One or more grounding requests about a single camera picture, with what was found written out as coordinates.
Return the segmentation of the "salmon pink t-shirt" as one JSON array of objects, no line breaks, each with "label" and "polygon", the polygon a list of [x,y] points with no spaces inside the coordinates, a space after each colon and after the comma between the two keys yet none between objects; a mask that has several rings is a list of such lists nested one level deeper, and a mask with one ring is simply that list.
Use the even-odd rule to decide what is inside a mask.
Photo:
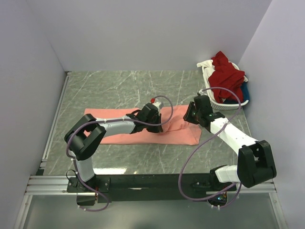
[{"label": "salmon pink t-shirt", "polygon": [[[165,145],[198,145],[201,129],[198,125],[183,120],[188,105],[173,107],[173,116],[169,122],[162,126],[162,133],[150,133],[146,129],[135,134],[119,134],[106,137],[101,144],[130,145],[130,144],[165,144]],[[139,108],[129,109],[90,109],[86,108],[84,114],[91,114],[98,118],[119,118]],[[170,107],[161,109],[162,122],[171,114]]]}]

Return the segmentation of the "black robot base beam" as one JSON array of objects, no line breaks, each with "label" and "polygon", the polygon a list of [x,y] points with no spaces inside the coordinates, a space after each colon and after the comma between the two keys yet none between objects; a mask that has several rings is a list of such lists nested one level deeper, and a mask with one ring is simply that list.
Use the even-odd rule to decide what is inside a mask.
[{"label": "black robot base beam", "polygon": [[[178,189],[178,174],[97,175],[87,185],[99,190],[110,202],[184,199]],[[208,192],[219,192],[230,186],[220,183],[210,173],[183,174],[183,192],[192,198],[205,198]]]}]

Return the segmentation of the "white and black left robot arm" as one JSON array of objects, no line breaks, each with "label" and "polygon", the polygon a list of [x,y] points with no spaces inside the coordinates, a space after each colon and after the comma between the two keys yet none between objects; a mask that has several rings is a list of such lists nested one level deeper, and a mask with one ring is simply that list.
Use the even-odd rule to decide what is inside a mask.
[{"label": "white and black left robot arm", "polygon": [[146,129],[161,133],[162,102],[147,103],[141,110],[121,118],[98,121],[92,114],[84,115],[64,137],[67,156],[73,161],[78,186],[85,192],[99,190],[99,182],[93,170],[92,156],[101,141],[119,134],[135,134]]}]

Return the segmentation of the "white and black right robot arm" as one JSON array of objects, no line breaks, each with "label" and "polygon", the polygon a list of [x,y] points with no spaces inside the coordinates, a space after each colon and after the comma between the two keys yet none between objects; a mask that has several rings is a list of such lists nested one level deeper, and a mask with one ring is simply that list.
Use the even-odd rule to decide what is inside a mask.
[{"label": "white and black right robot arm", "polygon": [[235,127],[220,112],[214,112],[207,95],[198,95],[189,103],[183,119],[217,135],[237,155],[237,165],[220,166],[210,171],[209,185],[220,190],[226,183],[241,183],[251,188],[277,176],[270,144],[258,141]]}]

